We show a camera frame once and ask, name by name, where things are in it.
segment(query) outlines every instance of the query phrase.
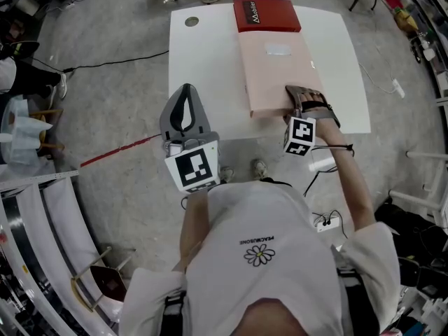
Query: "power strip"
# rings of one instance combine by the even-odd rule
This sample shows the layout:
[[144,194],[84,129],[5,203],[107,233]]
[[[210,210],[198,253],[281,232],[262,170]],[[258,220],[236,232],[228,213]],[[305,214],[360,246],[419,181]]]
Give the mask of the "power strip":
[[337,228],[341,225],[341,220],[338,216],[332,217],[329,223],[325,222],[323,218],[316,224],[317,232],[325,232],[326,230]]

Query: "red book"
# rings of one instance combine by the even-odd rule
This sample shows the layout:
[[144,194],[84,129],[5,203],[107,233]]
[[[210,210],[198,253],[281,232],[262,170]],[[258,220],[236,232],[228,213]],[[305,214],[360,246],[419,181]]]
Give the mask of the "red book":
[[299,32],[301,26],[290,0],[234,0],[238,32]]

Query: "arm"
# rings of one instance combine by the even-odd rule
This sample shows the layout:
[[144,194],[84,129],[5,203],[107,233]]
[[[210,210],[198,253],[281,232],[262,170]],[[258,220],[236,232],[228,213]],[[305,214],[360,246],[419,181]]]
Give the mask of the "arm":
[[[317,120],[316,134],[329,146],[347,144],[344,135],[332,119]],[[370,193],[351,151],[331,149],[331,153],[336,161],[339,179],[355,231],[375,223]]]
[[199,251],[200,244],[210,231],[209,197],[207,190],[192,194],[187,199],[187,209],[181,231],[181,264],[185,269]]

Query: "white table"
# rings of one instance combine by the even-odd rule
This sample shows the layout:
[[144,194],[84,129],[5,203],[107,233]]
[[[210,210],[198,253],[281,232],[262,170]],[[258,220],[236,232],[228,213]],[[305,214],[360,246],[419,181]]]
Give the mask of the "white table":
[[[294,7],[328,103],[343,133],[370,133],[370,118],[358,60],[342,16]],[[187,27],[185,20],[199,23]],[[169,96],[182,84],[197,88],[211,129],[221,139],[280,136],[281,118],[251,118],[233,4],[171,13]]]

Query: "gray floor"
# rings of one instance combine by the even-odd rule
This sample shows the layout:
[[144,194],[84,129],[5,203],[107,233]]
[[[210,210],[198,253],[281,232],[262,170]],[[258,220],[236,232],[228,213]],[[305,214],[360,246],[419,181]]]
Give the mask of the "gray floor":
[[[347,139],[354,144],[375,206],[391,188],[423,195],[422,183],[431,178],[434,166],[406,158],[405,151],[444,152],[442,122],[426,70],[416,63],[391,14],[382,2],[372,13],[373,0],[360,0],[352,13],[348,7],[353,0],[291,1],[342,14],[358,60],[375,83],[392,90],[392,71],[406,92],[404,99],[386,94],[363,73],[372,133]],[[62,69],[162,52],[168,49],[171,11],[200,4],[200,0],[86,0],[71,10],[50,14],[37,57]],[[69,77],[69,93],[61,103],[65,112],[57,127],[57,137],[66,145],[66,166],[79,168],[90,158],[159,133],[167,91],[167,55],[76,71]],[[325,153],[299,160],[281,152],[281,140],[225,141],[221,162],[235,168],[237,181],[246,181],[249,162],[261,157],[272,177],[303,192],[314,175],[309,163]],[[160,138],[154,139],[80,169],[80,198],[99,242],[118,250],[138,250],[128,272],[136,266],[167,270],[178,260],[182,195],[170,179],[160,146]],[[338,209],[346,231],[352,231],[336,174],[320,176],[307,201],[315,212]],[[340,229],[322,237],[329,243],[343,240]]]

